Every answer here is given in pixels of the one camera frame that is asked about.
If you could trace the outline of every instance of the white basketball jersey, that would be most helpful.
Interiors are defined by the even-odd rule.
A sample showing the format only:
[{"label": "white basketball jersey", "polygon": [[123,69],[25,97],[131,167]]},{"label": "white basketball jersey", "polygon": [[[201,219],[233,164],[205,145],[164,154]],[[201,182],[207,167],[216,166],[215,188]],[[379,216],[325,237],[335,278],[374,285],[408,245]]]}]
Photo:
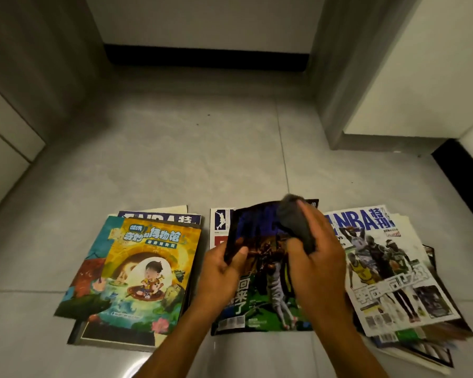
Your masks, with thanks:
[{"label": "white basketball jersey", "polygon": [[367,245],[366,240],[361,239],[359,236],[352,236],[351,243],[357,250],[362,250]]}]

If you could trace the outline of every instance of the hand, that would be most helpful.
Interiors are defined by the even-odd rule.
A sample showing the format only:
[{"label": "hand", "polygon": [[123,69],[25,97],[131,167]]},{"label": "hand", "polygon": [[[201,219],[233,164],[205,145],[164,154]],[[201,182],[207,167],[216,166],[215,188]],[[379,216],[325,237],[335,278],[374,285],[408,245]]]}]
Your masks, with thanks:
[{"label": "hand", "polygon": [[249,252],[249,249],[243,246],[233,256],[232,263],[227,265],[223,259],[225,250],[226,242],[223,242],[205,254],[198,290],[193,301],[193,306],[208,313],[213,319],[234,297]]},{"label": "hand", "polygon": [[287,241],[292,286],[305,315],[314,325],[330,326],[334,320],[351,321],[345,302],[345,251],[324,215],[311,205],[297,201],[315,238],[316,251],[305,253],[303,243]]}]

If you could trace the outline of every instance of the left hand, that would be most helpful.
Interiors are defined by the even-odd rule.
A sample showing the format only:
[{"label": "left hand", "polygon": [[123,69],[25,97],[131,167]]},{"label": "left hand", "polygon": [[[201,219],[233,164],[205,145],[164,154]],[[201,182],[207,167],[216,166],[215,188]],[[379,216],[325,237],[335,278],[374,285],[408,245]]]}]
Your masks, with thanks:
[{"label": "left hand", "polygon": [[205,254],[198,290],[192,305],[209,314],[214,320],[234,297],[249,252],[245,246],[240,248],[231,264],[227,265],[223,258],[225,250],[226,242],[223,242]]}]

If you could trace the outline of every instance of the cartoon boy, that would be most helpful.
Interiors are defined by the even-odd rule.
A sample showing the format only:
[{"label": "cartoon boy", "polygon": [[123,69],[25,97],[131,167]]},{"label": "cartoon boy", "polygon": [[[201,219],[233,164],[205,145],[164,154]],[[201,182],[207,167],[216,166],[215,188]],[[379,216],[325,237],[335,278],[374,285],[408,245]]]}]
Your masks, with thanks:
[{"label": "cartoon boy", "polygon": [[145,267],[145,279],[142,280],[142,288],[137,291],[140,296],[148,298],[151,294],[158,292],[159,288],[163,286],[160,284],[160,280],[163,279],[161,271],[163,267],[159,261],[151,261]]}]

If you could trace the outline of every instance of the pink lotus flower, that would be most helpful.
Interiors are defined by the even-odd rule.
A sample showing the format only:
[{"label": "pink lotus flower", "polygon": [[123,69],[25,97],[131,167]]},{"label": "pink lotus flower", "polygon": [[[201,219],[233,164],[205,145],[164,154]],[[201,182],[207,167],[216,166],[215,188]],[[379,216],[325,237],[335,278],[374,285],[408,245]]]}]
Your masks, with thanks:
[{"label": "pink lotus flower", "polygon": [[155,333],[166,334],[168,333],[168,327],[170,322],[167,319],[160,318],[158,321],[153,322],[151,325],[151,330]]}]

